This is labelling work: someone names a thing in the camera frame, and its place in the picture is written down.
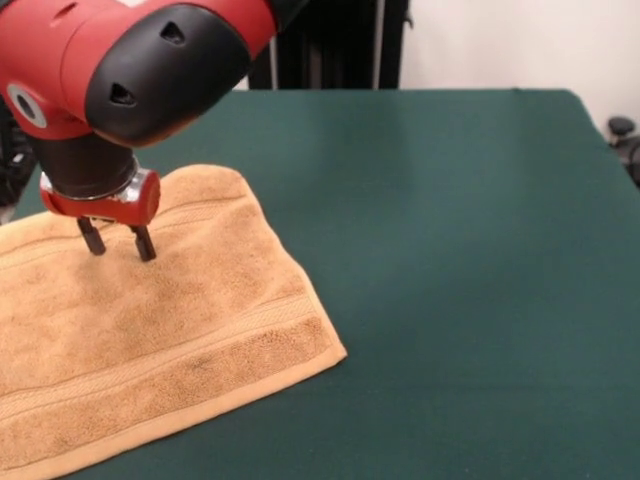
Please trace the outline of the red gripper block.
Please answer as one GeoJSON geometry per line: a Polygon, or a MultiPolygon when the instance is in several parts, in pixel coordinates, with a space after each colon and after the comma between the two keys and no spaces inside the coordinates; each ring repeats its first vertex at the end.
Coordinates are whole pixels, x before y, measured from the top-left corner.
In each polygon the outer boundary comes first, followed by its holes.
{"type": "Polygon", "coordinates": [[[78,228],[93,255],[103,255],[106,247],[99,231],[89,218],[131,226],[140,259],[149,262],[156,258],[155,247],[146,227],[158,210],[161,195],[160,177],[155,171],[138,169],[123,190],[97,199],[64,197],[53,190],[49,178],[44,173],[40,176],[39,190],[49,211],[61,216],[78,218],[78,228]]]}

